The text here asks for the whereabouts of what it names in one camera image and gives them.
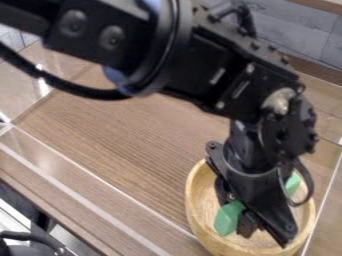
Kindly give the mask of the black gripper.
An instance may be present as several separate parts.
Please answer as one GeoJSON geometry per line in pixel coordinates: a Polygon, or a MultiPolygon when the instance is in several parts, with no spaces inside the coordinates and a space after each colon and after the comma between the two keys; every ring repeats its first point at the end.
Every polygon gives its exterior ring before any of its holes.
{"type": "Polygon", "coordinates": [[[242,106],[228,117],[229,138],[222,144],[207,144],[220,203],[240,201],[248,208],[238,217],[238,235],[250,239],[261,219],[280,247],[286,248],[298,234],[292,209],[304,204],[286,191],[292,174],[301,173],[308,189],[314,189],[312,174],[300,160],[316,150],[313,104],[302,95],[274,94],[260,106],[242,106]]]}

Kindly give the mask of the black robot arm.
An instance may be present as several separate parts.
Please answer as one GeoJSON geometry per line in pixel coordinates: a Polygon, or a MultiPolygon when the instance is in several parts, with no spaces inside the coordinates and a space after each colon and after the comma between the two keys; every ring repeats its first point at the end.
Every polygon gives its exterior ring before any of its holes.
{"type": "Polygon", "coordinates": [[[0,42],[0,59],[57,89],[121,101],[163,93],[232,121],[225,142],[206,145],[206,163],[234,232],[266,231],[281,247],[298,234],[286,188],[308,176],[300,158],[316,150],[317,113],[285,55],[257,38],[244,0],[0,0],[0,24],[44,46],[103,67],[111,89],[77,84],[39,69],[0,42]]]}

